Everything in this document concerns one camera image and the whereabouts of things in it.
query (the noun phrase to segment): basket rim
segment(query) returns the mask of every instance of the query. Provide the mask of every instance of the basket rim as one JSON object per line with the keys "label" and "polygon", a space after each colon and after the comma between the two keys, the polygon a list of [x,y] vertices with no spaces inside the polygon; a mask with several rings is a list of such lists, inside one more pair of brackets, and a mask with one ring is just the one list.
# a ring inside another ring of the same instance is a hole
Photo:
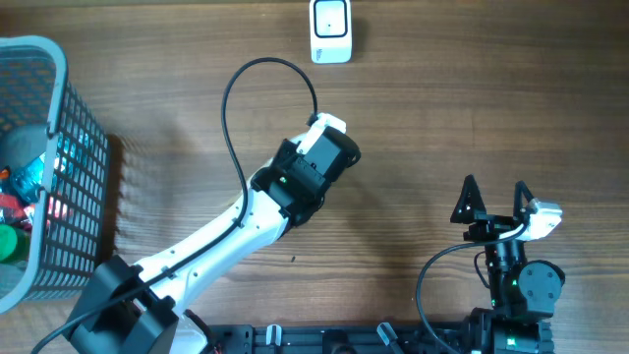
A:
{"label": "basket rim", "polygon": [[32,47],[47,53],[55,63],[55,82],[50,97],[46,133],[48,143],[46,145],[46,161],[44,162],[43,189],[39,192],[39,202],[35,207],[35,215],[30,234],[29,262],[22,279],[16,286],[0,298],[0,314],[5,314],[17,306],[30,292],[39,271],[41,253],[43,251],[44,232],[46,227],[46,211],[48,210],[48,198],[54,173],[54,159],[59,138],[59,117],[61,113],[63,94],[68,82],[68,62],[63,49],[53,40],[38,36],[26,35],[12,38],[0,37],[0,51],[14,47]]}

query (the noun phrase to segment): plastic basket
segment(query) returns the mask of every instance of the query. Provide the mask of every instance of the plastic basket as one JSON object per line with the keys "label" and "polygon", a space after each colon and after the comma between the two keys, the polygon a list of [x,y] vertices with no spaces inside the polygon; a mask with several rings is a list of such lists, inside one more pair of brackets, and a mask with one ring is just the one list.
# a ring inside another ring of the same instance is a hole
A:
{"label": "plastic basket", "polygon": [[44,151],[28,265],[0,294],[0,314],[86,285],[100,262],[109,165],[107,138],[70,85],[62,49],[38,36],[0,38],[0,166]]}

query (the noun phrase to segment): gray basket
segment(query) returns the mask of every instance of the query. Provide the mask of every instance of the gray basket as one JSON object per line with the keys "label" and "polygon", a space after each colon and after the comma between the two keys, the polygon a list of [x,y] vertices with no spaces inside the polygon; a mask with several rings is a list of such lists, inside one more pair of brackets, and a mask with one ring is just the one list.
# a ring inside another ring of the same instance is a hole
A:
{"label": "gray basket", "polygon": [[38,36],[0,38],[0,167],[44,151],[29,262],[0,294],[0,314],[24,299],[72,297],[86,285],[100,262],[109,165],[107,138],[68,82],[62,49]]}

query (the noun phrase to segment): table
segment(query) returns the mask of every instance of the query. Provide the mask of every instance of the table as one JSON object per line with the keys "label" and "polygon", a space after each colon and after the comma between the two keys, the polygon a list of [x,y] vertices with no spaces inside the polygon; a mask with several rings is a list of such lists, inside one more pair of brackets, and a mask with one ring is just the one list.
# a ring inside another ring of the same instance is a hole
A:
{"label": "table", "polygon": [[[70,79],[119,157],[105,235],[128,262],[213,219],[238,191],[219,124],[231,75],[276,56],[302,67],[319,106],[348,124],[362,161],[307,225],[256,252],[192,309],[210,324],[416,322],[421,266],[462,242],[449,215],[474,173],[489,212],[513,186],[561,203],[564,221],[527,246],[567,281],[552,319],[557,353],[629,347],[629,23],[627,5],[486,1],[355,2],[354,58],[310,62],[306,4],[174,5],[0,11],[0,33],[62,45]],[[251,174],[312,104],[285,67],[235,85],[228,125]],[[488,307],[470,252],[429,272],[434,320]],[[0,317],[2,353],[24,353],[74,300]],[[49,353],[66,353],[56,340]]]}

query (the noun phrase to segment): green object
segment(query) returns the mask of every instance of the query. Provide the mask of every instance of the green object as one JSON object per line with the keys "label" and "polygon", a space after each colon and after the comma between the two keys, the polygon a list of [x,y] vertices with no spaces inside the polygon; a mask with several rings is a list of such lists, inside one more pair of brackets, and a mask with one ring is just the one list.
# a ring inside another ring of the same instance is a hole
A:
{"label": "green object", "polygon": [[29,258],[30,240],[26,232],[0,224],[0,263],[11,264]]}

